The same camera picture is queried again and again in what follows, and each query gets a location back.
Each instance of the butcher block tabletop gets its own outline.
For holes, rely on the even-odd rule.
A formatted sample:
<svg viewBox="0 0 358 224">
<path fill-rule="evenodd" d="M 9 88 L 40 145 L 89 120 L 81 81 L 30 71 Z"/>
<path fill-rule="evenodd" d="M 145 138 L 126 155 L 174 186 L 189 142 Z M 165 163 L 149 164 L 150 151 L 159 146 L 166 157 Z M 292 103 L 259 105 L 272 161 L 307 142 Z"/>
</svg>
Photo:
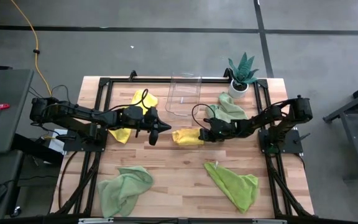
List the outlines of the butcher block tabletop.
<svg viewBox="0 0 358 224">
<path fill-rule="evenodd" d="M 99 79 L 100 77 L 84 77 L 78 98 L 79 105 L 94 108 Z M 267 81 L 272 103 L 287 99 L 283 79 L 269 78 Z M 274 218 L 265 157 L 259 149 L 257 132 L 245 139 L 237 138 L 220 143 L 206 142 L 202 146 L 177 146 L 172 140 L 173 131 L 199 126 L 191 117 L 178 119 L 165 110 L 169 87 L 169 83 L 114 84 L 110 107 L 131 103 L 136 90 L 148 88 L 149 93 L 158 98 L 156 107 L 159 118 L 171 125 L 172 129 L 160 133 L 155 146 L 149 145 L 149 134 L 146 131 L 141 131 L 138 138 L 135 138 L 135 131 L 132 130 L 126 144 L 117 142 L 109 134 L 106 150 L 101 156 L 97 182 L 117 177 L 119 167 L 143 166 L 150 172 L 154 184 L 150 190 L 139 196 L 131 217 Z M 218 104 L 218 96 L 224 91 L 227 92 L 228 87 L 228 84 L 203 83 L 200 103 Z M 104 90 L 101 105 L 104 105 L 106 91 Z M 249 118 L 257 115 L 254 91 L 251 85 L 245 97 L 234 100 Z M 263 91 L 260 91 L 260 94 L 261 99 L 264 99 Z M 205 107 L 200 106 L 196 119 L 205 124 L 202 122 L 203 118 L 206 118 Z M 71 153 L 63 160 L 58 183 Z M 288 188 L 305 210 L 313 213 L 305 170 L 300 158 L 291 154 L 283 154 L 282 157 Z M 77 153 L 67 167 L 61 186 L 62 204 L 68 200 L 78 185 L 83 158 L 83 152 Z M 239 175 L 253 174 L 259 178 L 257 199 L 244 214 L 237 210 L 204 169 L 205 162 L 214 161 Z M 81 211 L 85 208 L 88 187 L 89 184 L 84 190 Z M 284 211 L 282 192 L 277 190 L 277 193 L 280 208 Z M 51 212 L 58 210 L 57 198 L 58 186 Z M 91 216 L 102 216 L 97 190 L 94 194 Z"/>
</svg>

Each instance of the light green towel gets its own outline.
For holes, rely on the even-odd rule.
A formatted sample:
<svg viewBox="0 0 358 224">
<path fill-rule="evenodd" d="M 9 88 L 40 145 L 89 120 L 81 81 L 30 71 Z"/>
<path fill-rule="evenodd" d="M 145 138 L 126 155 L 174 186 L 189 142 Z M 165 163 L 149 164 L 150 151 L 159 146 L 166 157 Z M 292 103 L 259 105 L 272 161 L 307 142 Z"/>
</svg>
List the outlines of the light green towel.
<svg viewBox="0 0 358 224">
<path fill-rule="evenodd" d="M 210 105 L 215 112 L 216 118 L 222 119 L 227 123 L 230 123 L 231 119 L 247 119 L 246 112 L 240 107 L 234 104 L 233 98 L 227 93 L 221 93 L 219 95 L 220 105 Z M 209 118 L 213 118 L 214 114 L 211 110 L 206 110 Z"/>
<path fill-rule="evenodd" d="M 120 213 L 131 214 L 140 194 L 153 185 L 152 176 L 141 166 L 118 168 L 120 175 L 98 183 L 100 205 L 104 218 Z"/>
<path fill-rule="evenodd" d="M 217 166 L 213 162 L 204 163 L 215 184 L 223 191 L 230 201 L 244 213 L 253 204 L 258 191 L 258 178 L 252 174 L 237 175 L 231 170 Z"/>
</svg>

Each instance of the clear plastic container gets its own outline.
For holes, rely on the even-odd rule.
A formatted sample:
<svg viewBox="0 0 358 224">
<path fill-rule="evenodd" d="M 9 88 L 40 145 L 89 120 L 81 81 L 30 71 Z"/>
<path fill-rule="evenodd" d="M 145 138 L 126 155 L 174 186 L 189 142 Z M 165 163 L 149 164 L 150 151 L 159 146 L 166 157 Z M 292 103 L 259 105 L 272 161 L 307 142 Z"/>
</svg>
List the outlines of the clear plastic container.
<svg viewBox="0 0 358 224">
<path fill-rule="evenodd" d="M 191 117 L 191 109 L 200 102 L 201 75 L 173 73 L 169 87 L 166 111 L 178 118 Z"/>
</svg>

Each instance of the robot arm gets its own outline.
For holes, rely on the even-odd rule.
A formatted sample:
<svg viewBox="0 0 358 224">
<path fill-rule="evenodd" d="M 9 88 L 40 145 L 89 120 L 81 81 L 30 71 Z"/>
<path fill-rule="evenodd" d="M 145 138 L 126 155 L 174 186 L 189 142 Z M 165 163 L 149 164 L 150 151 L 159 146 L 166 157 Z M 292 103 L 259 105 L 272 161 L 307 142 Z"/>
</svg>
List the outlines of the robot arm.
<svg viewBox="0 0 358 224">
<path fill-rule="evenodd" d="M 120 128 L 136 129 L 136 137 L 140 130 L 150 132 L 149 143 L 155 145 L 158 134 L 171 129 L 171 126 L 158 118 L 157 109 L 150 107 L 145 115 L 138 106 L 129 106 L 109 111 L 98 111 L 74 105 L 56 98 L 34 98 L 30 119 L 33 124 L 41 126 L 55 123 L 61 127 L 75 131 L 82 141 L 100 141 L 101 130 L 117 130 Z M 85 124 L 80 120 L 90 121 Z"/>
<path fill-rule="evenodd" d="M 289 113 L 282 112 L 282 108 L 289 105 Z M 246 138 L 252 135 L 256 129 L 274 121 L 281 121 L 277 126 L 269 127 L 269 141 L 280 146 L 284 143 L 285 135 L 296 124 L 306 123 L 313 118 L 308 98 L 297 98 L 272 104 L 264 109 L 261 114 L 251 119 L 231 120 L 227 123 L 221 119 L 204 119 L 211 125 L 211 129 L 200 129 L 200 140 L 216 142 L 232 138 Z"/>
</svg>

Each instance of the microfiber cloth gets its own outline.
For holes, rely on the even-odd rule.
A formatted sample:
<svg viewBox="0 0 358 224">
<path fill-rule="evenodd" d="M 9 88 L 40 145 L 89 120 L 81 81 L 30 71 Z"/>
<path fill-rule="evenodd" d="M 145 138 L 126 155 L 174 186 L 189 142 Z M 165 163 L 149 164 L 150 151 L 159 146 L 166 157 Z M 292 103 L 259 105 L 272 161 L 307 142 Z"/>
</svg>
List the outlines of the microfiber cloth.
<svg viewBox="0 0 358 224">
<path fill-rule="evenodd" d="M 244 213 L 256 199 L 258 178 L 252 174 L 237 175 L 231 170 L 215 166 L 213 162 L 204 163 L 208 174 L 230 201 Z"/>
<path fill-rule="evenodd" d="M 210 105 L 215 112 L 216 118 L 224 120 L 230 123 L 232 119 L 247 119 L 246 112 L 240 107 L 234 104 L 233 98 L 227 93 L 221 93 L 219 95 L 220 105 Z M 205 110 L 209 118 L 213 118 L 214 114 L 211 110 Z"/>
<path fill-rule="evenodd" d="M 103 217 L 117 213 L 123 217 L 133 211 L 137 198 L 153 185 L 153 177 L 141 166 L 118 168 L 120 175 L 98 183 Z"/>
<path fill-rule="evenodd" d="M 204 144 L 203 140 L 199 140 L 200 128 L 181 129 L 172 132 L 173 142 L 179 146 L 196 146 Z"/>
<path fill-rule="evenodd" d="M 142 94 L 143 94 L 143 90 L 137 90 L 135 92 L 134 97 L 132 98 L 131 104 L 139 102 L 142 99 Z M 150 93 L 147 94 L 147 96 L 143 101 L 143 104 L 148 108 L 157 105 L 157 103 L 158 103 L 157 97 L 151 95 Z M 137 106 L 140 106 L 143 109 L 143 114 L 146 114 L 147 109 L 144 108 L 143 104 L 139 103 Z M 109 132 L 116 138 L 117 141 L 124 144 L 128 142 L 129 136 L 131 136 L 131 131 L 132 130 L 129 128 L 121 128 L 115 131 L 109 130 Z"/>
</svg>

